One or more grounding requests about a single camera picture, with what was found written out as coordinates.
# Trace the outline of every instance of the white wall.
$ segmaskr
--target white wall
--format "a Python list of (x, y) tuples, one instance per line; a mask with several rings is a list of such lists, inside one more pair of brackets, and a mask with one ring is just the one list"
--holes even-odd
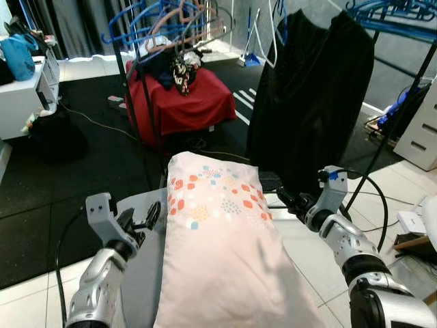
[(7, 35), (4, 22), (9, 22), (12, 18), (11, 11), (6, 3), (6, 0), (0, 0), (0, 36)]

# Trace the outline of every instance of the pillow pattern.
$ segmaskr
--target pillow pattern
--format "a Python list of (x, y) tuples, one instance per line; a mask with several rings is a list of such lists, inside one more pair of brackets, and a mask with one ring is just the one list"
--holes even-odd
[(169, 164), (155, 327), (321, 327), (257, 168), (183, 152)]

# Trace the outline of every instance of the white tile floor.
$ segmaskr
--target white tile floor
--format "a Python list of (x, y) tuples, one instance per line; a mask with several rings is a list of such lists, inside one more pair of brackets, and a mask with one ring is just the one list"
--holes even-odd
[[(124, 63), (129, 60), (123, 56)], [(86, 79), (119, 74), (115, 56), (94, 56), (85, 61), (61, 63), (61, 81)], [(437, 169), (424, 172), (414, 165), (402, 161), (375, 172), (371, 177), (378, 183), (386, 196), (414, 203), (422, 195), (437, 193)], [(349, 189), (354, 190), (357, 180), (350, 180)], [(375, 192), (365, 185), (364, 191)], [(270, 205), (279, 205), (275, 195), (266, 195)], [(409, 205), (388, 200), (389, 223), (395, 221), (396, 212), (408, 210)], [(318, 307), (327, 327), (350, 327), (349, 296), (340, 269), (333, 260), (331, 250), (317, 234), (304, 227), (295, 215), (286, 210), (272, 210), (277, 229), (283, 235), (284, 246), (294, 261), (308, 293)], [(350, 211), (354, 223), (362, 230), (382, 225), (382, 205), (378, 196), (361, 194)], [(416, 260), (395, 261), (393, 242), (396, 234), (404, 233), (399, 224), (390, 227), (382, 249), (382, 257), (391, 265), (391, 270), (412, 289), (413, 294), (424, 297), (428, 286), (437, 286), (437, 280), (428, 268)], [(380, 231), (366, 233), (375, 244)], [(62, 280), (69, 301), (79, 287), (79, 278), (89, 260), (73, 264), (62, 270)], [(42, 275), (27, 282), (0, 291), (1, 326), (9, 327), (61, 327), (59, 295), (54, 273)]]

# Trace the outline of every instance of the pile of clothes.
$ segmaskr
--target pile of clothes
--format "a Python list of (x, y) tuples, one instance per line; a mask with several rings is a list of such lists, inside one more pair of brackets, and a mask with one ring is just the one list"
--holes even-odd
[[(162, 36), (156, 39), (156, 45), (168, 44), (170, 42)], [(140, 60), (137, 72), (142, 68), (146, 74), (151, 74), (166, 90), (176, 86), (179, 93), (187, 96), (189, 85), (196, 79), (196, 72), (201, 65), (202, 53), (197, 50), (190, 51), (183, 56), (175, 52), (174, 48), (166, 49), (159, 54), (147, 53), (145, 44), (139, 47)], [(146, 62), (141, 62), (148, 56), (151, 58)]]

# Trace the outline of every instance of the black bag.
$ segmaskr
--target black bag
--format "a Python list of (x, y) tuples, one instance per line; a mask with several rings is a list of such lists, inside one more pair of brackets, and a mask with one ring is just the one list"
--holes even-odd
[(6, 61), (0, 59), (0, 85), (14, 82), (14, 75), (12, 75)]
[(29, 129), (40, 147), (44, 159), (63, 163), (83, 158), (88, 152), (88, 141), (81, 130), (70, 121), (65, 111), (37, 118)]

